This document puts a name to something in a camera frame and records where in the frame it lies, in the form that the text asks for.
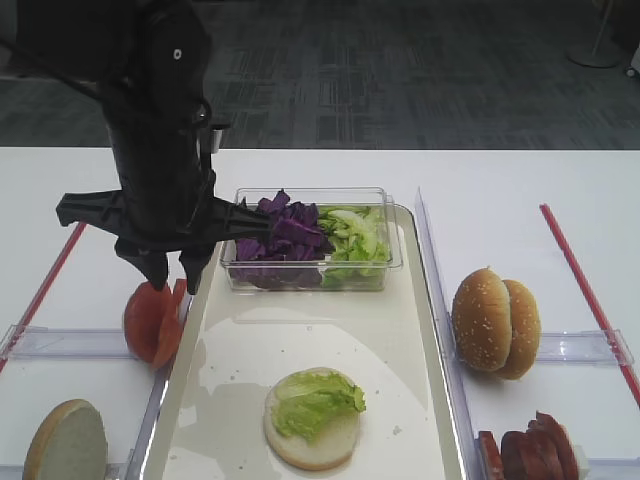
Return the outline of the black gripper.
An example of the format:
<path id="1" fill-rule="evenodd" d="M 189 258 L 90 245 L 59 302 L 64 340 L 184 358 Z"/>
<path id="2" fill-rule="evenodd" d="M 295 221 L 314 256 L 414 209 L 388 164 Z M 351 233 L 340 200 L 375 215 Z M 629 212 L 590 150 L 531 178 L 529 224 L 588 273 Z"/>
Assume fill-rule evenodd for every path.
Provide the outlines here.
<path id="1" fill-rule="evenodd" d="M 68 82 L 101 107 L 119 187 L 64 194 L 56 207 L 61 225 L 85 223 L 114 235 L 117 255 L 156 291 L 166 286 L 167 253 L 180 253 L 190 295 L 218 242 L 269 235 L 268 215 L 214 194 L 211 108 L 201 75 Z"/>

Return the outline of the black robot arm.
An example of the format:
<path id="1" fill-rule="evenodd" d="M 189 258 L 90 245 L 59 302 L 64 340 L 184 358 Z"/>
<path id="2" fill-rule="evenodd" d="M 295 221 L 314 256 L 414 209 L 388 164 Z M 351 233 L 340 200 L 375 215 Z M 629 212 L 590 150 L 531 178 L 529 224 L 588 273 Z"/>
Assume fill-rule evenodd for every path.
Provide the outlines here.
<path id="1" fill-rule="evenodd" d="M 222 126 L 203 80 L 212 41 L 189 1 L 5 1 L 1 68 L 55 79 L 101 108 L 119 188 L 67 193 L 62 225 L 113 234 L 156 290 L 177 253 L 196 293 L 219 242 L 269 233 L 264 214 L 217 198 L 211 158 Z"/>

